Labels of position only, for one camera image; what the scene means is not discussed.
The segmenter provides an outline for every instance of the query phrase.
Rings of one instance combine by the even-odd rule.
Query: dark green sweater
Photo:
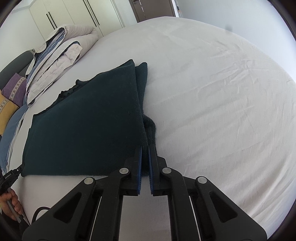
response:
[[[147,63],[132,60],[63,91],[34,115],[23,152],[26,175],[108,175],[143,146],[155,144],[155,124],[143,114]]]

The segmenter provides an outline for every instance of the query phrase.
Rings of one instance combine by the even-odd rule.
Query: door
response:
[[[74,24],[94,26],[98,31],[99,38],[103,37],[96,19],[87,7],[86,0],[63,0],[63,2]]]
[[[56,28],[63,24],[74,24],[62,0],[43,0]]]
[[[129,0],[138,22],[163,16],[175,17],[171,0]]]
[[[111,0],[88,0],[104,36],[122,28]]]
[[[44,39],[55,29],[42,0],[35,1],[30,7],[31,15]]]

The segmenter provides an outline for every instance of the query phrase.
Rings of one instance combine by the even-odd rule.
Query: yellow pillow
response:
[[[0,135],[3,135],[7,123],[18,108],[16,104],[0,93]]]

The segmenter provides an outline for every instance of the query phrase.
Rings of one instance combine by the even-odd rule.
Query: purple pillow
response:
[[[26,83],[27,81],[25,77],[15,73],[5,85],[1,93],[18,107],[21,107],[26,94]]]

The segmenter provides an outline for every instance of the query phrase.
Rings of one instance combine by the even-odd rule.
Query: door frame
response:
[[[132,10],[133,10],[133,14],[135,15],[135,18],[136,18],[137,22],[139,23],[140,20],[139,20],[139,17],[138,17],[137,11],[136,11],[136,9],[135,9],[135,6],[134,6],[134,4],[133,4],[133,0],[128,0],[128,1],[129,1],[130,5],[131,5],[131,8],[132,8]],[[175,17],[176,14],[175,14],[174,6],[173,6],[173,3],[172,3],[172,1],[174,1],[174,0],[168,0],[168,1],[170,2],[170,8],[171,8],[171,10],[172,10],[173,16]]]

